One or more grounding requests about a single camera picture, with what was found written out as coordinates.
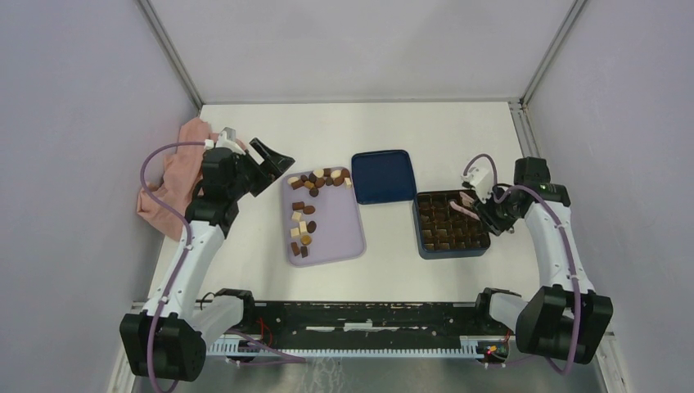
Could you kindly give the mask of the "pink handled tongs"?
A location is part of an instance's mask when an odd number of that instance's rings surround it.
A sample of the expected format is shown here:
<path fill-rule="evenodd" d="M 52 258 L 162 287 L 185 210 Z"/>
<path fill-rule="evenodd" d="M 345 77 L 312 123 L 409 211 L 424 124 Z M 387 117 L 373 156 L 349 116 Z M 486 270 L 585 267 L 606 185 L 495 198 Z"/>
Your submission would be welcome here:
<path fill-rule="evenodd" d="M 458 199 L 459 201 L 454 199 L 449 200 L 449 207 L 471 219 L 480 221 L 479 215 L 474 210 L 475 198 L 464 191 L 460 191 Z"/>

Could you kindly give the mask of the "lilac tray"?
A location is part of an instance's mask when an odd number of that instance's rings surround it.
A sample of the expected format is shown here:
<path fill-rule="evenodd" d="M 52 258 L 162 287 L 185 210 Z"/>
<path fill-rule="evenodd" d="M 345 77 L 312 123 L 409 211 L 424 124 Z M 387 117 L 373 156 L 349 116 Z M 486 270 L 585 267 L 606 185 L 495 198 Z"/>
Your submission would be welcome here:
<path fill-rule="evenodd" d="M 344 166 L 282 180 L 286 255 L 295 267 L 351 260 L 367 248 L 351 173 Z"/>

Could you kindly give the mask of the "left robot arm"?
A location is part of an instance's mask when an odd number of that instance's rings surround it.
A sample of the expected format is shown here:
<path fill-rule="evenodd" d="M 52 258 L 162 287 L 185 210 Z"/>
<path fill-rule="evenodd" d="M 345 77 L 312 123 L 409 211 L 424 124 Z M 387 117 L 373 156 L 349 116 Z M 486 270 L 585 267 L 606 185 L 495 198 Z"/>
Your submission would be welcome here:
<path fill-rule="evenodd" d="M 222 289 L 210 305 L 196 312 L 196 297 L 210 264 L 238 216 L 239 200 L 271 186 L 295 159 L 267 147 L 258 138 L 250 146 L 256 161 L 234 138 L 220 136 L 202 147 L 201 179 L 192 200 L 179 213 L 162 200 L 157 204 L 181 220 L 183 233 L 163 282 L 137 314 L 126 314 L 119 333 L 134 375 L 152 384 L 192 382 L 201 374 L 207 350 L 228 329 L 250 332 L 257 323 L 250 291 Z"/>

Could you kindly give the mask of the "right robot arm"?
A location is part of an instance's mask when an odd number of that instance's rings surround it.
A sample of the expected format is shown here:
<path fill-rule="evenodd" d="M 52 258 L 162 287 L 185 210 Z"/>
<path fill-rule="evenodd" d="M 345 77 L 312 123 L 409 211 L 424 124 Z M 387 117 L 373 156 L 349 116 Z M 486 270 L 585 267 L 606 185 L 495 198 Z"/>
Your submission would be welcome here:
<path fill-rule="evenodd" d="M 539 289 L 530 300 L 512 291 L 486 288 L 477 298 L 472 321 L 484 334 L 503 325 L 517 349 L 544 357 L 559 373 L 588 364 L 614 313 L 611 298 L 596 293 L 579 258 L 571 227 L 571 201 L 565 186 L 553 183 L 544 159 L 516 160 L 513 183 L 498 182 L 496 165 L 484 168 L 479 154 L 462 171 L 463 187 L 476 199 L 472 210 L 494 236 L 517 221 L 529 230 L 539 270 Z"/>

